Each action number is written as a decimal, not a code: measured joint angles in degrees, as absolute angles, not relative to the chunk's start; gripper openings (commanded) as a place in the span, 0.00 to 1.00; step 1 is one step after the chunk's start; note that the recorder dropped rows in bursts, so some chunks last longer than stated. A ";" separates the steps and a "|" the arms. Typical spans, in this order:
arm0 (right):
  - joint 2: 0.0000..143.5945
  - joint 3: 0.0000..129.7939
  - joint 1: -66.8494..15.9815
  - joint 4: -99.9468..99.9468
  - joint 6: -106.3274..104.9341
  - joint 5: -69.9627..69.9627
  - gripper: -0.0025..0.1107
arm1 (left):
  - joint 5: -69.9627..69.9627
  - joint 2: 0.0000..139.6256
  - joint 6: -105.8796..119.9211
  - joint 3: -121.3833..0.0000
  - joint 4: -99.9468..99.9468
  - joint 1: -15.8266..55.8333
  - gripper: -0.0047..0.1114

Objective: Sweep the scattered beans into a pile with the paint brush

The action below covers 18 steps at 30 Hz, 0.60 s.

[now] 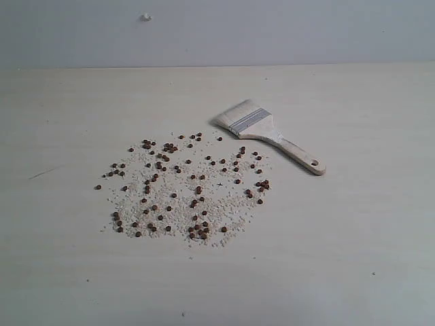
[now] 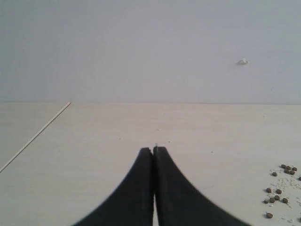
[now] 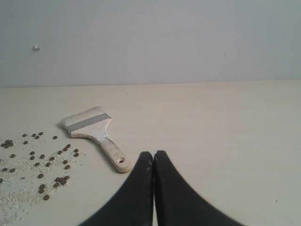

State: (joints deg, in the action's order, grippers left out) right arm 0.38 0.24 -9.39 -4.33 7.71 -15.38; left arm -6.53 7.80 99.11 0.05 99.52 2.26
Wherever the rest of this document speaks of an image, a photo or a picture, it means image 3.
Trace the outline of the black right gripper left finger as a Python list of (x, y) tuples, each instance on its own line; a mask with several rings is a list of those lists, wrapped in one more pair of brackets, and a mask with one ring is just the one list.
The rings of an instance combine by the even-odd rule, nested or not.
[(151, 226), (153, 222), (153, 157), (141, 152), (130, 175), (82, 226)]

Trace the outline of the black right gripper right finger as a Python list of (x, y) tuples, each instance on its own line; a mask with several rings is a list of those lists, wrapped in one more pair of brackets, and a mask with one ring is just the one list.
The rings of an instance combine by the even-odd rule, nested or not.
[(159, 226), (236, 226), (183, 179), (167, 153), (154, 155), (154, 193)]

